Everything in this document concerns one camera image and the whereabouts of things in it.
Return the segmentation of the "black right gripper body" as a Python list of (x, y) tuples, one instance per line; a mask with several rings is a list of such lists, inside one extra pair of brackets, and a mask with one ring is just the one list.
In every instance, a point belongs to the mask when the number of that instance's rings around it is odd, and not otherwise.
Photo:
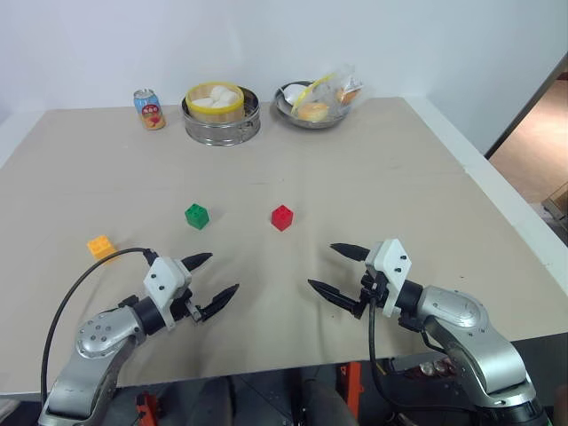
[(387, 289), (388, 279), (383, 272), (378, 272), (374, 277), (365, 272), (360, 280), (362, 289), (359, 294), (359, 301), (355, 305), (354, 316), (360, 318), (372, 300), (375, 306), (382, 309), (389, 295)]

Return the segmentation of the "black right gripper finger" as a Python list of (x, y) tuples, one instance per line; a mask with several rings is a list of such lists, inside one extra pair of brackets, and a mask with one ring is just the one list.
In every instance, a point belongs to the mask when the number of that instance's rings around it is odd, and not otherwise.
[(329, 247), (342, 256), (357, 262), (365, 261), (370, 253), (368, 248), (348, 243), (331, 243)]
[(330, 303), (346, 310), (353, 317), (361, 317), (360, 301), (343, 295), (339, 289), (318, 280), (308, 280), (309, 285)]

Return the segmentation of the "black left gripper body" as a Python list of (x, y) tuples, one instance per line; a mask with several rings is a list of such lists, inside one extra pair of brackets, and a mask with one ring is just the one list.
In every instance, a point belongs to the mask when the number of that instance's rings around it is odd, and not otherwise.
[(191, 318), (195, 323), (205, 320), (204, 310), (200, 305), (192, 302), (193, 292), (187, 288), (184, 293), (175, 298), (170, 305), (170, 313), (175, 321), (183, 318)]

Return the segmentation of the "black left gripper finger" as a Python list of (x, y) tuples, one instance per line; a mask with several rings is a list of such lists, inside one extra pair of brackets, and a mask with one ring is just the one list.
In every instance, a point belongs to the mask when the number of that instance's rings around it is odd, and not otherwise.
[(216, 315), (219, 311), (221, 311), (233, 298), (239, 287), (240, 284), (237, 283), (230, 286), (229, 288), (224, 289), (216, 296), (214, 296), (207, 306), (200, 308), (201, 321), (205, 322), (212, 316)]
[(210, 252), (199, 253), (187, 256), (181, 260), (181, 264), (185, 271), (192, 272), (202, 266), (213, 256)]

